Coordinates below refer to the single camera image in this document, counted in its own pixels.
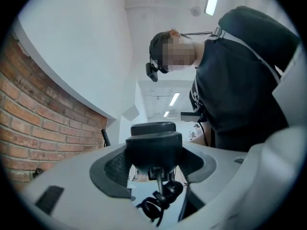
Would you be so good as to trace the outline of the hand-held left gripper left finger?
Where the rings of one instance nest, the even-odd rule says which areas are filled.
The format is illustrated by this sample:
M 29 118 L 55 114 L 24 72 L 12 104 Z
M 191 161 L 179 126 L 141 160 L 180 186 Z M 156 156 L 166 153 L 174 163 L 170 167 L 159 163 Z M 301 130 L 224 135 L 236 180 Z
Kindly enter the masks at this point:
M 23 189 L 23 202 L 51 230 L 156 230 L 129 199 L 106 196 L 90 179 L 91 165 L 119 149 L 113 145 L 56 163 Z M 35 202 L 50 185 L 64 191 L 47 215 Z

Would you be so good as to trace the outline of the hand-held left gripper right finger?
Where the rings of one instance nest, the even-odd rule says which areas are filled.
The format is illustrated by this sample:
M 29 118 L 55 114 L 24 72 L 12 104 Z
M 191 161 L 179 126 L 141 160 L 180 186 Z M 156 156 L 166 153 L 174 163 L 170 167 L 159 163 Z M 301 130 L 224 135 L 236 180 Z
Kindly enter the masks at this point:
M 177 230 L 234 230 L 237 214 L 233 212 L 236 199 L 228 184 L 239 170 L 237 159 L 245 159 L 246 152 L 223 150 L 185 142 L 183 148 L 203 161 L 194 172 L 181 168 L 189 183 L 187 195 L 191 196 L 197 211 L 182 219 Z

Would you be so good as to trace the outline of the black telephone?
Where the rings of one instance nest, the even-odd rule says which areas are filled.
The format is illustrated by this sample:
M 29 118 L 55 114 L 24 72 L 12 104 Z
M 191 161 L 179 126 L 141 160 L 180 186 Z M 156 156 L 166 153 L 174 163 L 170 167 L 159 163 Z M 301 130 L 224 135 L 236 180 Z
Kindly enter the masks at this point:
M 175 169 L 183 153 L 182 135 L 173 122 L 136 124 L 126 139 L 125 156 L 135 168 L 156 181 L 158 190 L 136 207 L 159 227 L 164 211 L 183 192 L 182 183 L 175 180 Z

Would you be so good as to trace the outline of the person's right forearm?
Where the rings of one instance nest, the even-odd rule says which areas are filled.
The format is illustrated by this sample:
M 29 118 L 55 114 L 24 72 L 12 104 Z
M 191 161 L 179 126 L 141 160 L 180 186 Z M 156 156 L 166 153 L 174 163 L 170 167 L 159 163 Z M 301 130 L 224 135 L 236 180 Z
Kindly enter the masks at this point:
M 195 144 L 199 144 L 202 146 L 211 146 L 211 130 L 204 130 L 204 132 L 202 131 L 202 129 L 198 129 L 197 130 L 197 136 L 192 139 L 190 142 L 191 143 L 195 143 Z

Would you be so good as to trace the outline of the black desk lamp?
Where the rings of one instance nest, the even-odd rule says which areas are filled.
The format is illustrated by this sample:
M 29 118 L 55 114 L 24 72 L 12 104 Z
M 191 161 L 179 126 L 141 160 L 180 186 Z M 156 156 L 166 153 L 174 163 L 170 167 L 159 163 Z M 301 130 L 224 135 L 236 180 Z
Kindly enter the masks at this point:
M 109 138 L 108 138 L 108 135 L 107 135 L 107 132 L 105 129 L 102 129 L 101 130 L 101 133 L 102 133 L 102 136 L 103 136 L 103 140 L 104 140 L 104 147 L 108 147 L 110 146 L 110 141 L 109 141 Z

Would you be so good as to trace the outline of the black chest-mounted screen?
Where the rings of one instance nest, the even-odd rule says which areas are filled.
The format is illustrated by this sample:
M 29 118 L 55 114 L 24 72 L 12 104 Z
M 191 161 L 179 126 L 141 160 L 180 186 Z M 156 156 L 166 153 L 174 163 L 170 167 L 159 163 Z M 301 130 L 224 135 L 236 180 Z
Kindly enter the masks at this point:
M 201 120 L 201 114 L 195 112 L 181 112 L 180 120 L 184 122 L 194 122 L 197 123 Z

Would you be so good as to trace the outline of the person's black shirt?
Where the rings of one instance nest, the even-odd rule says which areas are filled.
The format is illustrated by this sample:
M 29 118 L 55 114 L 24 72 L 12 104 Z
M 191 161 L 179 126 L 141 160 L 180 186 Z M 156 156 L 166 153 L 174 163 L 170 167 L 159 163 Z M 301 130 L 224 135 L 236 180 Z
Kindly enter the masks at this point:
M 276 80 L 247 47 L 227 39 L 207 40 L 189 95 L 204 112 L 219 149 L 247 152 L 288 127 L 272 95 Z

